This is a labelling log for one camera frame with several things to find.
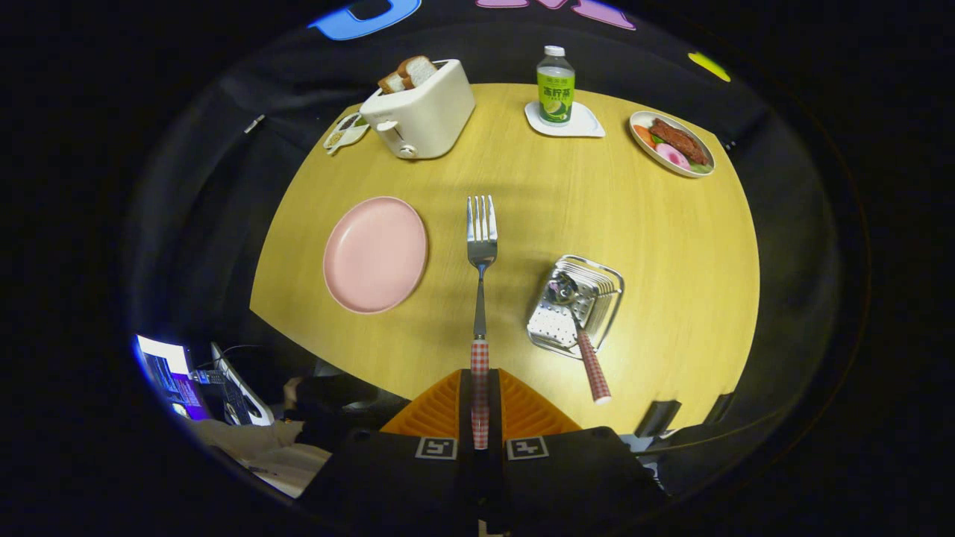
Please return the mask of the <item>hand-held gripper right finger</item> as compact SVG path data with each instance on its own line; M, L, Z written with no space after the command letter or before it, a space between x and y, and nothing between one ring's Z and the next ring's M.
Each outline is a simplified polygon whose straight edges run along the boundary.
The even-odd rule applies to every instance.
M583 428L504 369L492 414L501 440L489 499L501 523L623 523L671 502L611 428Z

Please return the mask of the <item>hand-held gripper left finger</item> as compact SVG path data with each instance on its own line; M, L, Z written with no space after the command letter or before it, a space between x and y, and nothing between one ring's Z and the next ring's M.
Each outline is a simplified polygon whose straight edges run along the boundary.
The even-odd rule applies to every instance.
M457 436L351 431L300 509L324 527L476 527L471 384L457 371Z

